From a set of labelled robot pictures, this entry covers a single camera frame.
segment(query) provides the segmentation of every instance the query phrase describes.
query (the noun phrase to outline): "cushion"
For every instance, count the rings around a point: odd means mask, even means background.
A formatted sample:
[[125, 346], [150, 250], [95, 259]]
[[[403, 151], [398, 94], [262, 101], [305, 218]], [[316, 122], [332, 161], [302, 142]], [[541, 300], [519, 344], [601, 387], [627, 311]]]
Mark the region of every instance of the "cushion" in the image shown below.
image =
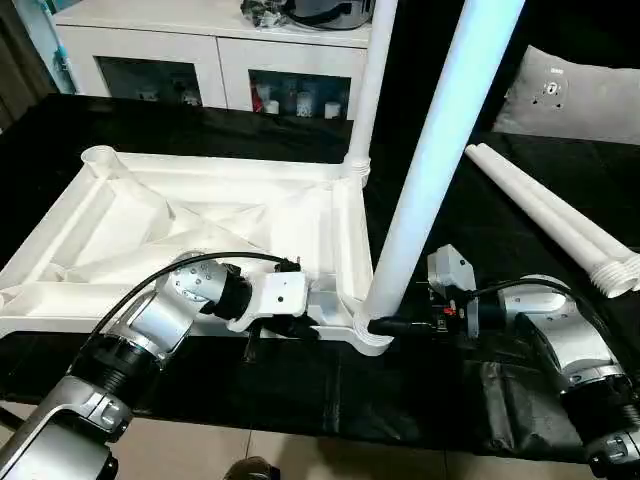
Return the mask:
[[640, 145], [640, 70], [571, 63], [530, 45], [493, 130]]

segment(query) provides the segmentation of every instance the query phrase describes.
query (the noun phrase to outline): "table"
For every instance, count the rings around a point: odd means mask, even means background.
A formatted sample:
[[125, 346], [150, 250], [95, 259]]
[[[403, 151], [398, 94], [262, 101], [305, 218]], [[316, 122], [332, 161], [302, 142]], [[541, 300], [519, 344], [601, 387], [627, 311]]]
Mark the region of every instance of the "table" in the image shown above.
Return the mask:
[[[0, 198], [11, 228], [6, 262], [81, 167], [79, 154], [122, 151], [338, 163], [350, 124], [128, 100], [53, 95], [0, 135]], [[374, 261], [382, 248], [415, 138], [372, 146], [365, 188]], [[640, 247], [638, 147], [477, 134], [631, 248]], [[640, 378], [640, 297], [605, 300], [587, 276], [463, 158], [426, 253], [453, 244], [479, 283], [527, 273], [557, 277], [606, 315], [616, 345]], [[424, 279], [426, 262], [414, 278]], [[419, 314], [420, 296], [402, 307]], [[1, 398], [35, 403], [63, 375], [83, 335], [16, 333], [0, 341]], [[477, 342], [405, 340], [368, 358], [347, 344], [268, 340], [245, 364], [243, 339], [190, 338], [136, 409], [183, 422], [337, 436], [529, 459], [581, 461], [579, 438], [529, 346], [504, 335]]]

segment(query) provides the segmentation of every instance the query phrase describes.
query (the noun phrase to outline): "white plastic stand base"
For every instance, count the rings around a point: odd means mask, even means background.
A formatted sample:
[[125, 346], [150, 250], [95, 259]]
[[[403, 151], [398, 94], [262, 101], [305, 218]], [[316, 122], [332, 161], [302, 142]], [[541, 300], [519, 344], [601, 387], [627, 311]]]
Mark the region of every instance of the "white plastic stand base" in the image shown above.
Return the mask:
[[[84, 167], [0, 272], [0, 338], [89, 332], [133, 285], [187, 250], [300, 257], [323, 340], [365, 355], [354, 312], [373, 276], [359, 179], [342, 165], [86, 150]], [[244, 274], [273, 264], [230, 259]], [[194, 335], [238, 335], [198, 315]]]

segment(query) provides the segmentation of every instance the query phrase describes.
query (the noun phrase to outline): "white tube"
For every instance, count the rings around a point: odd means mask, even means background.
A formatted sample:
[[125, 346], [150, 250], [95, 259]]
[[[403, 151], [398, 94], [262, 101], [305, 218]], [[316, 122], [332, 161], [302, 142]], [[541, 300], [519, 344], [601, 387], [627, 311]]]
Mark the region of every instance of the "white tube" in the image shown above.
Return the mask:
[[514, 182], [510, 177], [511, 172], [488, 156], [484, 150], [470, 145], [466, 154], [589, 274], [591, 281], [607, 297], [617, 297], [635, 286], [637, 278], [620, 262], [610, 259], [531, 190], [524, 188], [519, 182]]
[[373, 125], [376, 121], [384, 67], [387, 63], [397, 6], [398, 0], [378, 0], [376, 2], [369, 48], [367, 49], [367, 66], [360, 87], [358, 109], [351, 131], [349, 151], [344, 157], [347, 171], [360, 175], [363, 184], [366, 183], [370, 170], [369, 146], [371, 145]]
[[[626, 245], [600, 228], [588, 217], [578, 212], [544, 185], [524, 173], [491, 147], [481, 143], [477, 146], [477, 150], [483, 154], [486, 152], [494, 161], [508, 169], [514, 181], [519, 182], [525, 188], [531, 190], [534, 195], [564, 218], [565, 221], [569, 222], [573, 228], [602, 250], [608, 257], [620, 261], [633, 275], [640, 278], [640, 255], [631, 251]], [[633, 290], [640, 290], [640, 281]]]
[[523, 4], [465, 2], [364, 303], [364, 320], [393, 315], [400, 306]]

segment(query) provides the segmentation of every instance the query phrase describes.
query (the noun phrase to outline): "white cabinet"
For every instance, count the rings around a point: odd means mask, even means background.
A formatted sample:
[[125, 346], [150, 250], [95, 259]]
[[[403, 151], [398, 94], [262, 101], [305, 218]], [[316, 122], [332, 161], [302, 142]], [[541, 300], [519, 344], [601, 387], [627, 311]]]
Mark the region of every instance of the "white cabinet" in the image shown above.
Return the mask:
[[353, 119], [370, 25], [258, 29], [240, 3], [83, 0], [54, 19], [83, 94]]
[[216, 38], [59, 26], [81, 93], [226, 108]]
[[275, 100], [279, 113], [295, 115], [307, 95], [309, 116], [324, 116], [331, 103], [336, 116], [354, 117], [366, 50], [235, 38], [218, 47], [228, 108], [255, 111]]

